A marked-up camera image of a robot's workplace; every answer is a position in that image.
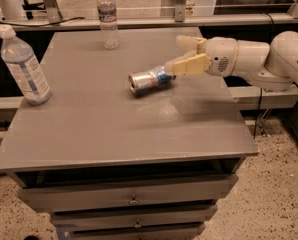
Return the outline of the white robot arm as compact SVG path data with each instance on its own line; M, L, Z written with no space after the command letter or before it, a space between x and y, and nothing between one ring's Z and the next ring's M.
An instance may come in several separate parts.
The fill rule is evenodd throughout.
M165 63L168 75L235 76L272 91L298 85L297 32L282 32L270 43L179 35L176 44L185 54Z

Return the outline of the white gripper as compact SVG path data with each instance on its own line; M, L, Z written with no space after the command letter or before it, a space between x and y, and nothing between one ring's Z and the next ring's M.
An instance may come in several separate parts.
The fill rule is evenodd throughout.
M227 77L234 69L238 52L235 39L214 37L206 40L203 37L178 35L176 44L183 51L195 51L197 54L187 53L166 62L164 71L167 75L199 75L207 71L213 76Z

